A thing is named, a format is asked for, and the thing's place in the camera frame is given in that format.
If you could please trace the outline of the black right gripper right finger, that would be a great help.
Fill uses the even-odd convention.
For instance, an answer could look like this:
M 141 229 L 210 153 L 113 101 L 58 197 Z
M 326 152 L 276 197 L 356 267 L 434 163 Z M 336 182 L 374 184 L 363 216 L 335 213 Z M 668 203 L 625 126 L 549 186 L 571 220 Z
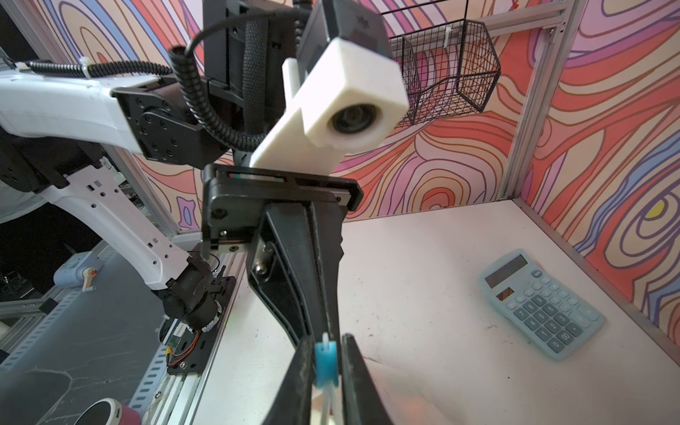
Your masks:
M 392 424 L 361 350 L 349 333 L 341 338 L 341 377 L 345 424 Z

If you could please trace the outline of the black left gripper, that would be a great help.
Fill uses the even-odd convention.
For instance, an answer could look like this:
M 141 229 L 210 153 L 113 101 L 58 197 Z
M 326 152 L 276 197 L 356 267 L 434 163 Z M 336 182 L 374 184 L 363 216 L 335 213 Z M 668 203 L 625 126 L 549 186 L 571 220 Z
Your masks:
M 292 344 L 299 345 L 304 336 L 319 343 L 324 334 L 337 340 L 343 209 L 358 209 L 364 198 L 359 183 L 218 163 L 206 166 L 201 177 L 201 248 L 253 240 L 249 285 Z M 310 220 L 301 205 L 309 202 Z

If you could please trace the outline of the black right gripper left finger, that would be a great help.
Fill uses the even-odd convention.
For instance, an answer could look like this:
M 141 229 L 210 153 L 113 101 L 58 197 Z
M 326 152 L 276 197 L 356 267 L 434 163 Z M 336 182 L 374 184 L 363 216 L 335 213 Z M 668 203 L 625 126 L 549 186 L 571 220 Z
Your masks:
M 300 340 L 264 425 L 310 423 L 314 343 L 311 336 Z

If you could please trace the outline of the clear zip top bag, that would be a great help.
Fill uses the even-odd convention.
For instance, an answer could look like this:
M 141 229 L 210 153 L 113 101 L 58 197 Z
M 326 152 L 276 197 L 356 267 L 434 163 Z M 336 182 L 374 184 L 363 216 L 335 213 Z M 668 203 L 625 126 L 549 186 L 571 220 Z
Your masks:
M 313 390 L 311 424 L 449 424 L 407 373 L 364 356 L 351 334 L 338 348 L 339 385 Z

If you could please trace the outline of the pink rimmed cup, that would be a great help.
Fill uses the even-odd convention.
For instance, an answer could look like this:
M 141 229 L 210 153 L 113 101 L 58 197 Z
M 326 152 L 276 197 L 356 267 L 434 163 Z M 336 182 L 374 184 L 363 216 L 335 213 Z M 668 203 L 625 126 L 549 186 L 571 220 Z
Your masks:
M 141 416 L 114 398 L 102 398 L 88 407 L 75 425 L 140 425 Z

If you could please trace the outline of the light blue calculator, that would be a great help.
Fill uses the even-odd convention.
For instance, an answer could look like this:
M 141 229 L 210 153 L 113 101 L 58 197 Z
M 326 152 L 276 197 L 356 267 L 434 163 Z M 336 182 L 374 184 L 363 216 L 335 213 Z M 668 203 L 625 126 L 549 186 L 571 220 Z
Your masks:
M 577 352 L 606 321 L 522 249 L 493 262 L 481 272 L 477 284 L 497 313 L 555 361 Z

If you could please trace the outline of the aluminium frame post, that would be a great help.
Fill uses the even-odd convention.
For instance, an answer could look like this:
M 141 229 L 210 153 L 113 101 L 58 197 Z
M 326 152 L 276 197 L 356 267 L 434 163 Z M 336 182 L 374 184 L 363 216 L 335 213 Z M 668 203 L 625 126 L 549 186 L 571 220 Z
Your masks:
M 535 65 L 497 200 L 520 196 L 586 5 L 586 1 L 552 1 L 512 12 L 501 21 L 539 32 L 531 54 Z

